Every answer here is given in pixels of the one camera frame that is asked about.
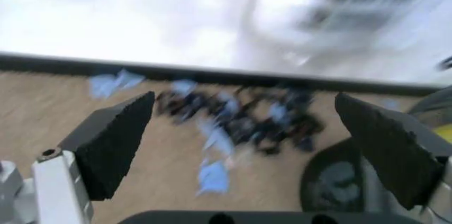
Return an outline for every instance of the pile of debris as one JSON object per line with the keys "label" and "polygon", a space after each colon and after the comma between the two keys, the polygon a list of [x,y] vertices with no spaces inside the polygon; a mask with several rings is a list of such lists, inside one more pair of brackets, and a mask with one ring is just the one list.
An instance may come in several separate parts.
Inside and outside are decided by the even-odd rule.
{"label": "pile of debris", "polygon": [[[255,150],[265,155],[281,152],[281,142],[291,139],[302,151],[314,151],[313,137],[324,129],[317,117],[308,112],[313,101],[312,92],[306,89],[271,88],[257,90],[242,87],[233,94],[220,92],[213,96],[196,90],[190,80],[173,82],[172,89],[157,97],[157,113],[168,114],[181,124],[200,110],[207,111],[207,119],[198,126],[210,143],[230,141],[233,145],[252,143]],[[244,103],[242,96],[251,99]],[[262,101],[270,108],[267,117],[259,119],[254,109]],[[270,146],[261,146],[268,141]]]}

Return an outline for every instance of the floor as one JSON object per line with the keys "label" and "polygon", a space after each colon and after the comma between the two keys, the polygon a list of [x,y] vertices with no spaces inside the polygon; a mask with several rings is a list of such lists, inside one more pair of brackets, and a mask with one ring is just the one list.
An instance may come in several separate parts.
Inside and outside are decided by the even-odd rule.
{"label": "floor", "polygon": [[[15,162],[25,177],[30,176],[30,165],[38,153],[55,146],[94,110],[169,87],[165,82],[147,81],[107,100],[94,100],[89,96],[85,77],[0,72],[0,85],[0,156]],[[209,92],[225,89],[218,85],[201,87]],[[348,136],[335,113],[334,95],[318,92],[311,107],[327,124],[317,139],[317,149]],[[375,104],[390,97],[399,101],[401,110],[418,100],[402,96],[354,96]],[[94,203],[93,223],[115,223],[146,210],[300,211],[299,179],[313,154],[301,153],[288,144],[277,157],[253,155],[249,165],[240,165],[230,172],[227,195],[195,196],[204,140],[193,122],[175,127],[170,119],[154,116],[115,197]]]}

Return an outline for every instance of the black rubber base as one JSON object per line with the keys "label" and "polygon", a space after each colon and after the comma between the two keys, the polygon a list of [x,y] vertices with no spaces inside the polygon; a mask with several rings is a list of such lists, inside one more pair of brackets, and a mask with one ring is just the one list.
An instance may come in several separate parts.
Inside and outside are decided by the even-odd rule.
{"label": "black rubber base", "polygon": [[[346,179],[326,177],[337,180],[325,181],[326,178],[322,174],[338,163],[348,163],[352,167],[353,176]],[[359,193],[354,200],[341,202],[337,200],[332,190],[329,191],[333,193],[328,193],[326,190],[319,191],[318,186],[322,182],[334,185],[334,190],[342,190],[339,193],[346,192],[351,186],[357,186]],[[347,139],[319,152],[309,161],[301,177],[300,203],[304,212],[363,212],[365,210],[363,185],[360,153],[351,140]]]}
{"label": "black rubber base", "polygon": [[200,212],[148,211],[131,216],[120,224],[417,224],[391,214],[339,212]]}

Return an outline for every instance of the blue cloth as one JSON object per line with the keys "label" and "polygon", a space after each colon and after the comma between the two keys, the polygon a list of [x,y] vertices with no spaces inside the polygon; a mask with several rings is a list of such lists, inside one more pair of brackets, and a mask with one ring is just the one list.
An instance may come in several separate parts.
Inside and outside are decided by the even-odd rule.
{"label": "blue cloth", "polygon": [[171,84],[171,88],[174,92],[186,97],[188,94],[192,93],[197,86],[197,83],[191,80],[177,80]]}
{"label": "blue cloth", "polygon": [[209,192],[226,194],[229,189],[228,170],[220,161],[208,163],[208,159],[201,163],[201,170],[198,174],[200,190],[197,195]]}
{"label": "blue cloth", "polygon": [[288,126],[290,124],[290,118],[287,116],[286,107],[278,102],[275,102],[270,106],[268,115],[277,124],[281,124],[283,126]]}
{"label": "blue cloth", "polygon": [[116,91],[139,85],[144,79],[144,76],[130,73],[125,69],[121,70],[116,76],[110,74],[94,76],[89,79],[91,96],[93,98],[108,98]]}
{"label": "blue cloth", "polygon": [[232,94],[227,93],[227,92],[220,92],[218,94],[218,99],[220,99],[221,101],[226,102],[225,109],[229,113],[236,114],[237,112],[239,112],[240,104],[237,101],[237,99],[234,96],[232,96]]}
{"label": "blue cloth", "polygon": [[197,125],[202,134],[207,137],[203,150],[207,150],[209,147],[214,146],[226,156],[234,154],[234,144],[223,128],[219,127],[211,119],[204,121],[200,120]]}

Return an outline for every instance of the black foam pad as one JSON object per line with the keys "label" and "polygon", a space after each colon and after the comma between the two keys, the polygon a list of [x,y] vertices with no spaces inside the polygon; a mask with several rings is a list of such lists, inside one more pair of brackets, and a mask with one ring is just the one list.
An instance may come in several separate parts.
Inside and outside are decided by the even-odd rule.
{"label": "black foam pad", "polygon": [[113,197],[140,146],[154,100],[148,92],[97,110],[59,144],[74,152],[90,200]]}
{"label": "black foam pad", "polygon": [[408,114],[346,94],[338,94],[335,104],[352,141],[400,205],[409,210],[426,204],[444,166],[418,142],[428,142],[437,135]]}

